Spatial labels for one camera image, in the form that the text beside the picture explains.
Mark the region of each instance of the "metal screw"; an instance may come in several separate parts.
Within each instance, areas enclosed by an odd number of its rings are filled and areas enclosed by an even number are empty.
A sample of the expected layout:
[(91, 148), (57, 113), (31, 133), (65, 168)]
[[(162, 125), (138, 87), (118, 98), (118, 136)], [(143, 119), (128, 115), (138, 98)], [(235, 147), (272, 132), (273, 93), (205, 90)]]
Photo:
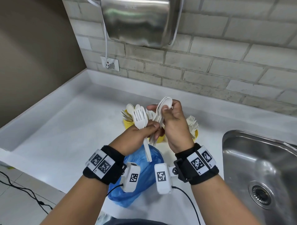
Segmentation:
[(174, 168), (172, 169), (172, 173), (173, 173), (174, 175), (177, 175), (177, 174), (178, 174), (178, 171), (177, 171), (176, 167), (174, 167)]

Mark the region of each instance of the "wall socket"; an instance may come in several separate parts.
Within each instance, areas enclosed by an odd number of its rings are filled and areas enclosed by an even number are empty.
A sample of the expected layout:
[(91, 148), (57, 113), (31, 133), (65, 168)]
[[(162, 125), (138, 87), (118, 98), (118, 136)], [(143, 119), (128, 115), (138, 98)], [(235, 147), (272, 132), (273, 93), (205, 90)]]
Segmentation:
[[(105, 64), (105, 57), (100, 56), (100, 58), (101, 58), (102, 65), (104, 65)], [(117, 59), (115, 59), (115, 58), (107, 58), (106, 65), (111, 70), (120, 71), (119, 61)]]

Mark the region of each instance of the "floor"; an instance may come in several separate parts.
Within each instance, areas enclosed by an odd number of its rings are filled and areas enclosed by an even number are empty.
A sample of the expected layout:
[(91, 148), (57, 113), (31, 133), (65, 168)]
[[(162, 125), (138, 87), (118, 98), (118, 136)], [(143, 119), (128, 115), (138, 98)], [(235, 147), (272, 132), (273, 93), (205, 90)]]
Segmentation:
[[(0, 171), (8, 175), (15, 186), (31, 189), (38, 200), (53, 208), (65, 195), (17, 169), (0, 166)], [(0, 181), (8, 183), (2, 174)], [(0, 209), (0, 225), (39, 225), (47, 215), (27, 193), (2, 183), (0, 183)]]

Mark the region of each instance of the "gray wall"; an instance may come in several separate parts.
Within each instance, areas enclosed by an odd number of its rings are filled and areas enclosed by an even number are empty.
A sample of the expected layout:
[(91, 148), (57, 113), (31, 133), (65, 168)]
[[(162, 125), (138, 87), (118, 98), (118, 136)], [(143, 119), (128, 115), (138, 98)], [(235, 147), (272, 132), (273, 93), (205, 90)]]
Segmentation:
[(0, 1), (0, 127), (85, 68), (62, 0)]
[(171, 49), (108, 42), (120, 72), (101, 64), (101, 10), (63, 2), (90, 69), (297, 115), (296, 0), (185, 0)]

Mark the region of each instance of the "forearm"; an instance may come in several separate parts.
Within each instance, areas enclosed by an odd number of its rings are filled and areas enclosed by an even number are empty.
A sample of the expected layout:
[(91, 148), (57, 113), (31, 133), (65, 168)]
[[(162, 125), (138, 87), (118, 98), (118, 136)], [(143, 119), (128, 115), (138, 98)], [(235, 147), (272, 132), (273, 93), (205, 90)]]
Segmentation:
[(260, 225), (219, 175), (191, 188), (205, 224)]
[(107, 190), (99, 180), (81, 176), (41, 225), (94, 225)]

